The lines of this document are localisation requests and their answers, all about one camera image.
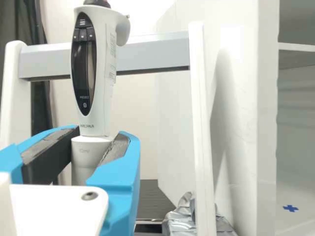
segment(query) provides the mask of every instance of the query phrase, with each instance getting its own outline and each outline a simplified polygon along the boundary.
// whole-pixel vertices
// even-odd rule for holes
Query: white vertical post
[[[10,195],[10,174],[0,172],[0,231],[1,235],[16,236],[14,214]]]
[[[207,97],[203,23],[189,25],[193,150],[196,175],[196,223],[199,236],[216,236],[210,121],[214,96]]]
[[[20,52],[26,44],[7,43],[0,112],[0,149],[31,136],[31,84],[19,79]]]

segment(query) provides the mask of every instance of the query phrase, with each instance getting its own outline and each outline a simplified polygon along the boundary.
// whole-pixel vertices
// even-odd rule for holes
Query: screw
[[[81,199],[84,201],[91,201],[98,197],[96,192],[87,192],[82,195]]]

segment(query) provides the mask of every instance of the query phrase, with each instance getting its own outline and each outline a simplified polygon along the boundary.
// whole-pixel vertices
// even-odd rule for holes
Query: pipette logo
[[[81,152],[81,153],[90,153],[90,150],[89,149],[82,149],[82,148],[80,148],[79,152]]]
[[[80,127],[82,128],[94,128],[93,124],[81,124]]]

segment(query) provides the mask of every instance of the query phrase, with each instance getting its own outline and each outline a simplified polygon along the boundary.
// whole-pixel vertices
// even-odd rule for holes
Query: blue clamp
[[[21,154],[48,135],[65,129],[63,126],[41,132],[24,142],[12,144],[0,151],[0,172],[11,174],[13,183],[23,183]],[[109,196],[109,207],[101,236],[133,236],[140,192],[140,141],[135,136],[120,132],[130,140],[125,155],[99,166],[87,179],[87,186],[104,189]]]

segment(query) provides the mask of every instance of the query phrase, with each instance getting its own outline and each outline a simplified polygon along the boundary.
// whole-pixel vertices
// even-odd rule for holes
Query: metal frame
[[[71,43],[24,47],[19,78],[28,81],[70,79]],[[187,31],[131,37],[117,47],[117,75],[189,70]]]

